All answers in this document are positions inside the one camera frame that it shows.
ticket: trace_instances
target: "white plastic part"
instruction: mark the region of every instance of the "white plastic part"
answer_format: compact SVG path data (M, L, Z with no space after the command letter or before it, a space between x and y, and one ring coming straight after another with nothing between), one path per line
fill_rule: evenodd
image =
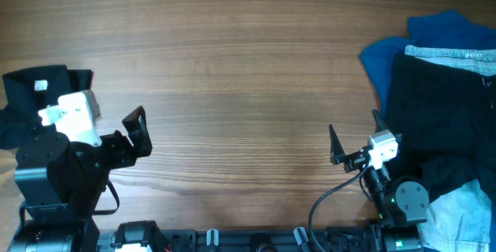
M372 150L369 150L370 165L376 170L382 168L384 162L395 158L398 154L398 142L389 130L370 135L368 141L372 146Z
M55 123L58 132L66 134L70 141L102 145L102 139L96 132L94 119L100 116L100 108L91 90L62 95L59 105L38 111L42 125Z
M142 247L140 243L123 244L121 248L116 248L115 252L153 252L150 245Z

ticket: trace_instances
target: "tabletop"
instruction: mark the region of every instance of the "tabletop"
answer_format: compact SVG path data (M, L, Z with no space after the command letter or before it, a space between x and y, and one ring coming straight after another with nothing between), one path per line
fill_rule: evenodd
M306 226L315 200L354 174L329 161L374 132L379 106L358 55L407 18L458 9L486 25L496 0L0 0L0 73L66 64L94 71L101 135L146 110L153 153L110 179L121 200L101 230ZM3 83L0 106L6 105ZM0 250L22 202L13 150L0 153ZM99 209L115 206L106 192ZM315 226L377 218L358 184L331 195Z

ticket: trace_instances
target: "white tag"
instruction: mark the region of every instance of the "white tag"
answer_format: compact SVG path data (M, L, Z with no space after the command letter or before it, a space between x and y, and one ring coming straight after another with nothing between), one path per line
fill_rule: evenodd
M34 81L34 91L45 91L48 88L48 81Z

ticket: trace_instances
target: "blue cloth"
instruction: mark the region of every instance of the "blue cloth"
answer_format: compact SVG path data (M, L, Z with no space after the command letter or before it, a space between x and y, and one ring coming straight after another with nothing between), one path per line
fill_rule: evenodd
M381 100L382 115L386 113L394 55L403 53L407 45L459 50L496 49L496 29L469 22L453 10L433 16L411 17L408 19L408 32L410 40L404 37L380 40L360 55Z

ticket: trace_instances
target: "black fabric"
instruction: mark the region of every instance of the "black fabric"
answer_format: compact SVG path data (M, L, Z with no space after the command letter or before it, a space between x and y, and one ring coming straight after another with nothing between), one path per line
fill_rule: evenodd
M27 139L53 126L43 127L40 109L57 105L60 96L89 89L91 70L68 70L65 65L31 67L3 76L8 105L0 110L0 149L21 147ZM35 91L35 81L48 81L45 91Z
M388 100L386 122L405 135L393 174L421 178L431 201L478 178L496 202L495 76L399 54Z

